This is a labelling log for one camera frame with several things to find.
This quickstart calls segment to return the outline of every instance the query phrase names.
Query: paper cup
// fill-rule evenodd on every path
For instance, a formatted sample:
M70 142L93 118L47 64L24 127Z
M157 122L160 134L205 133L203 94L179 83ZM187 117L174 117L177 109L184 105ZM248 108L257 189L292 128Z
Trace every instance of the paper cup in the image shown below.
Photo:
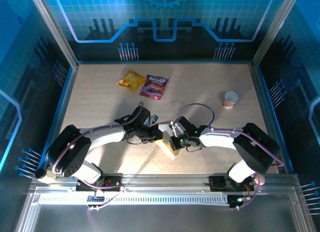
M229 91L225 93L222 104L226 109L231 109L235 106L238 100L239 100L238 95L235 92Z

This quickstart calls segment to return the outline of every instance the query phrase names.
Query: blue wall panel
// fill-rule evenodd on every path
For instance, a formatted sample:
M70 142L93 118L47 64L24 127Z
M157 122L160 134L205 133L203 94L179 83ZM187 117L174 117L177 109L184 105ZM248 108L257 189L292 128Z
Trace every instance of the blue wall panel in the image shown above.
M32 0L0 0L0 14L0 230L11 232L70 66Z
M319 18L320 0L297 0L260 64L293 168L302 185L313 180L316 186L320 184ZM319 217L314 216L320 228Z
M46 1L80 61L228 61L253 58L283 0Z

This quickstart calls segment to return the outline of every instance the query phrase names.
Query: beige table surface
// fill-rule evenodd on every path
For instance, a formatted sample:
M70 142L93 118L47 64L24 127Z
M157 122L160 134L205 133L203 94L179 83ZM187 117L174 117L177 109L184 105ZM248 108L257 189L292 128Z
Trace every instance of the beige table surface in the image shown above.
M136 92L116 85L128 69L169 79L163 98L139 95L142 85ZM233 109L222 106L227 91L239 96ZM139 101L152 115L159 116L158 122L173 120L187 104L204 103L215 112L215 128L237 128L251 122L266 131L248 65L216 63L81 65L62 128L71 124L77 128L108 124L131 114ZM207 125L212 118L211 112L200 106L191 107L184 116L197 127ZM122 141L93 149L86 160L99 165L105 173L212 174L226 172L241 157L236 150L208 147L193 153L183 149L172 159L154 143L131 145Z

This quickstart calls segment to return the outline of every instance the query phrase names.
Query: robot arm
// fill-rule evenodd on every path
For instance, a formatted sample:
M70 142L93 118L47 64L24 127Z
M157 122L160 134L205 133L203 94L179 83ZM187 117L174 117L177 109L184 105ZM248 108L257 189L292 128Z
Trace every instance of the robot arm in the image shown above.
M181 116L173 124L175 135L170 138L172 150L189 147L224 147L237 150L242 159L226 173L226 180L233 185L241 183L255 173L265 174L279 153L278 144L253 123L235 129L197 128Z
M156 115L151 116L146 108L139 106L131 115L116 119L102 129L100 127L77 129L74 125L69 125L49 147L46 156L49 162L56 164L55 173L60 173L64 177L74 176L93 184L103 172L96 165L85 161L88 151L111 142L128 140L134 136L139 137L144 144L152 143L162 140L163 133L169 131L169 145L173 151L212 146L237 150L243 160L233 165L225 175L226 184L229 184L230 190L234 190L247 177L255 173L264 174L273 161L272 157L243 134L250 135L273 155L276 156L279 152L277 143L252 123L232 130L211 129L207 125L197 128L183 116L173 125L154 124L157 119ZM61 157L63 150L77 137L80 138Z

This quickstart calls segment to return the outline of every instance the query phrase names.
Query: purple chip bag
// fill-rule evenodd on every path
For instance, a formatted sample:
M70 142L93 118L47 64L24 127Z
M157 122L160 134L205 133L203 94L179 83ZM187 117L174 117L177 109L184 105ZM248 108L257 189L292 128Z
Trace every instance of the purple chip bag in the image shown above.
M169 79L167 78L148 75L140 95L161 100L168 81Z

